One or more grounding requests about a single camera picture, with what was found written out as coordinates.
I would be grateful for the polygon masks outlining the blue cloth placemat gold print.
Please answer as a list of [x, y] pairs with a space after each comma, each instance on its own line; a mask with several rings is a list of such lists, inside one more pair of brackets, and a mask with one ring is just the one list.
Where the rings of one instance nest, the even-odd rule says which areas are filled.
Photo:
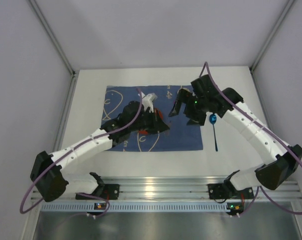
[[[111, 149], [113, 152], [170, 152], [170, 151], [200, 151], [203, 149], [201, 127], [187, 125], [189, 119], [183, 114], [182, 106], [179, 115], [169, 117], [174, 101], [181, 86], [149, 85], [139, 87], [144, 94], [154, 93], [157, 99], [154, 107], [163, 114], [163, 121], [171, 120], [170, 134], [166, 131], [156, 134], [140, 134], [133, 132], [129, 139]], [[138, 101], [135, 86], [108, 86], [104, 97], [101, 122], [105, 123], [118, 116], [130, 101]]]

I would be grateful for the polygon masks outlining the orange plastic plate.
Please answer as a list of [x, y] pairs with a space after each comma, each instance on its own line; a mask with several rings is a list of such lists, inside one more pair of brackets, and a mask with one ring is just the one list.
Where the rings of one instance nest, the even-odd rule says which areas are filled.
[[[155, 115], [156, 115], [157, 117], [159, 117], [159, 118], [163, 121], [164, 117], [163, 117], [162, 112], [159, 111], [157, 108], [154, 109], [154, 112], [155, 112]], [[139, 133], [139, 134], [142, 134], [142, 135], [155, 134], [155, 133], [158, 133], [158, 132], [159, 132], [159, 131], [149, 131], [149, 130], [145, 130], [145, 129], [139, 130], [139, 131], [138, 131], [138, 133]]]

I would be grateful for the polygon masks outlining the blue metal spoon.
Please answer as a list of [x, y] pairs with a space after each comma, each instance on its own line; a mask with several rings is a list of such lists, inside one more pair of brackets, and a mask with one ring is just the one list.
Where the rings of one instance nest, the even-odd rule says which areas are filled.
[[215, 147], [215, 151], [218, 152], [219, 151], [219, 148], [218, 148], [218, 143], [217, 143], [217, 137], [216, 137], [216, 129], [215, 129], [215, 124], [217, 122], [217, 116], [212, 113], [210, 116], [209, 116], [209, 122], [211, 123], [212, 125], [212, 128], [213, 128], [213, 137], [214, 137], [214, 147]]

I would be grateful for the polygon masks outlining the iridescent purple fork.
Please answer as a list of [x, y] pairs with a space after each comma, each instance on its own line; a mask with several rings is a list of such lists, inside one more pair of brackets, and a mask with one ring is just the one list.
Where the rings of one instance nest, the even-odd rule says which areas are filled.
[[171, 124], [172, 124], [172, 121], [169, 120], [169, 122], [167, 123], [168, 129], [167, 129], [167, 131], [165, 132], [165, 135], [166, 135], [167, 137], [170, 135]]

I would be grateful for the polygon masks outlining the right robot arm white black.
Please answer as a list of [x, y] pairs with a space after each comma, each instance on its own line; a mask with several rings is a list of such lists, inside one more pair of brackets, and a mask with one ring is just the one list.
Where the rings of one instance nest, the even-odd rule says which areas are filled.
[[203, 126], [207, 113], [216, 114], [233, 126], [260, 156], [260, 160], [251, 162], [249, 168], [231, 173], [224, 180], [227, 188], [240, 191], [263, 186], [276, 190], [297, 170], [297, 160], [302, 159], [302, 147], [276, 140], [236, 90], [231, 87], [217, 90], [207, 74], [192, 81], [191, 86], [193, 91], [178, 90], [169, 116], [177, 116], [182, 104], [185, 104], [183, 113], [189, 119], [188, 125]]

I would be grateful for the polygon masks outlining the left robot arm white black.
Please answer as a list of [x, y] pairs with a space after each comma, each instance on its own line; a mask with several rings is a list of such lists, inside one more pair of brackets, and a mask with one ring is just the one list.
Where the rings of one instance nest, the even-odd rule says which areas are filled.
[[154, 107], [155, 93], [140, 92], [139, 101], [130, 101], [115, 118], [104, 122], [95, 132], [62, 150], [40, 152], [34, 161], [30, 179], [45, 202], [52, 202], [63, 194], [75, 194], [77, 200], [100, 197], [105, 183], [95, 172], [70, 174], [76, 167], [97, 154], [110, 150], [128, 140], [131, 133], [145, 131], [155, 135], [169, 130]]

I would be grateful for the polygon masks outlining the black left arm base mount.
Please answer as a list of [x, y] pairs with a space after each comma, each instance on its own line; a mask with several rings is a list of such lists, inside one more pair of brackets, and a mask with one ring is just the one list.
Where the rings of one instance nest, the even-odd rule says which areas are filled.
[[89, 180], [94, 183], [93, 190], [89, 192], [77, 191], [76, 200], [93, 200], [97, 197], [104, 200], [117, 200], [120, 194], [120, 185], [113, 183], [105, 183], [101, 176], [94, 172], [89, 173]]

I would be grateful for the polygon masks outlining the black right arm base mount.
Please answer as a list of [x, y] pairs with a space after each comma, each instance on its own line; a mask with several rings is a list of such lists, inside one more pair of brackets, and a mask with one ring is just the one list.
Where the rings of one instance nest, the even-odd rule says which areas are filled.
[[233, 172], [222, 183], [209, 183], [208, 194], [209, 199], [222, 204], [227, 200], [251, 200], [254, 198], [253, 189], [251, 187], [243, 190], [236, 190], [231, 183], [231, 177], [239, 171]]

